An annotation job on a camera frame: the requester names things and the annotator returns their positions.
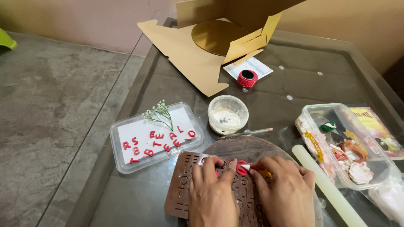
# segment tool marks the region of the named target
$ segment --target concrete floor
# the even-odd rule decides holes
[[[0,48],[0,226],[64,226],[144,58],[119,76],[129,55],[10,36],[19,45]]]

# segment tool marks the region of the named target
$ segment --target rolling pin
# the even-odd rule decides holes
[[[313,160],[311,155],[302,145],[296,145],[292,148],[293,154],[300,163],[307,169],[316,174],[316,184],[330,201],[335,210],[349,227],[367,227],[358,213],[352,208],[338,188],[325,175],[323,170]]]

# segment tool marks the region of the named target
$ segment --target book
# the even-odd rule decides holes
[[[404,159],[403,147],[370,107],[351,107],[350,110],[392,160]]]

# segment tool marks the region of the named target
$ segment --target glass table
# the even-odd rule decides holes
[[[158,25],[176,26],[176,15],[156,12]],[[132,56],[147,52],[146,59],[116,120],[145,112],[158,101],[187,103],[204,131],[203,152],[218,139],[208,125],[207,108],[219,95],[233,95],[247,106],[250,117],[242,130],[273,127],[257,134],[286,151],[304,144],[295,126],[304,106],[343,103],[369,106],[390,132],[403,144],[404,103],[350,42],[275,31],[258,60],[273,69],[249,91],[221,69],[219,82],[225,90],[206,97],[199,92],[143,34]],[[115,167],[111,141],[107,138],[66,226],[186,226],[186,222],[165,215],[164,201],[176,158],[132,174],[120,174]],[[403,170],[403,161],[396,161]],[[360,192],[341,189],[365,223],[370,226],[399,226],[390,221]],[[323,208],[324,226],[346,226],[327,198],[316,189]]]

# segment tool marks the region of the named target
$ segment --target white flower sprig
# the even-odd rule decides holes
[[[171,115],[170,115],[170,113],[168,112],[168,109],[167,109],[167,107],[166,107],[166,104],[165,104],[165,102],[164,102],[164,99],[163,99],[163,102],[160,101],[160,102],[157,103],[157,108],[153,106],[153,110],[152,110],[152,111],[150,111],[150,110],[148,109],[148,110],[146,111],[146,113],[143,113],[142,115],[143,115],[146,119],[148,119],[149,121],[152,121],[152,122],[162,122],[162,123],[164,123],[165,125],[167,125],[167,126],[171,129],[171,131],[174,130],[174,128],[173,128],[173,121],[171,120]],[[171,126],[169,126],[169,125],[168,125],[167,123],[165,123],[164,121],[160,120],[159,115],[160,115],[160,116],[163,116],[163,117],[165,117],[165,118],[167,118],[167,119],[169,119],[169,120],[170,120],[170,123],[171,123]]]

